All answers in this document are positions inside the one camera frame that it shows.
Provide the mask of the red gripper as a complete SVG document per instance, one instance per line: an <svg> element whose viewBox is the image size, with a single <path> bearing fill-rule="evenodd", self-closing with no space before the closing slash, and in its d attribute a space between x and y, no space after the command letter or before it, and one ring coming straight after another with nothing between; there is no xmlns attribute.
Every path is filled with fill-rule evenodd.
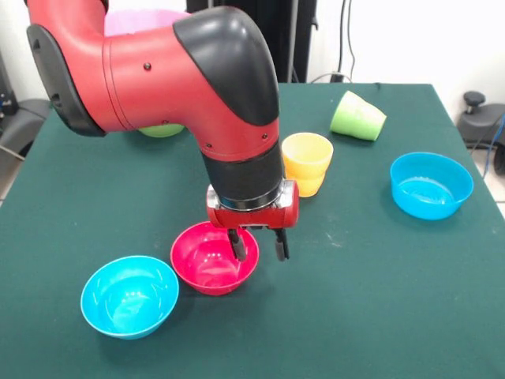
<svg viewBox="0 0 505 379"><path fill-rule="evenodd" d="M275 251L277 258L284 261L290 258L286 230L294 227L299 217L299 190L294 180L282 180L276 198L264 207L246 210L227 208L218 198L212 185L206 193L206 208L210 222L215 227L226 228L234 257L239 261L246 259L246 248L236 228L268 227L275 232Z"/></svg>

